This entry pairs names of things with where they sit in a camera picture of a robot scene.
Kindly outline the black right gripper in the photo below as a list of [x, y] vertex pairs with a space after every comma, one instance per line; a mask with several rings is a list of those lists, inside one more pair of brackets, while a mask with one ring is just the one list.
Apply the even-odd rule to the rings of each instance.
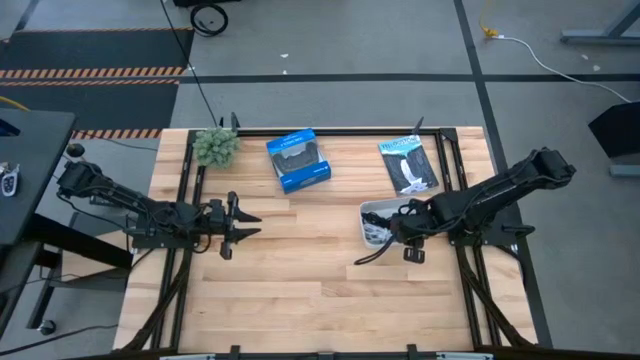
[[403, 260], [422, 264], [426, 253], [423, 250], [425, 240], [441, 232], [441, 223], [432, 210], [433, 200], [410, 198], [406, 204], [400, 205], [390, 218], [391, 238], [402, 244]]

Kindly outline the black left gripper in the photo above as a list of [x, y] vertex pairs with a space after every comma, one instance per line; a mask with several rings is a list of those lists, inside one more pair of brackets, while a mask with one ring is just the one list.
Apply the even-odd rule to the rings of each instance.
[[211, 235], [222, 235], [220, 256], [223, 259], [232, 258], [232, 244], [237, 244], [245, 238], [257, 234], [260, 228], [235, 228], [234, 222], [260, 222], [261, 219], [242, 211], [238, 206], [238, 196], [234, 191], [227, 195], [227, 202], [221, 199], [209, 201], [210, 212], [207, 215], [208, 228]]

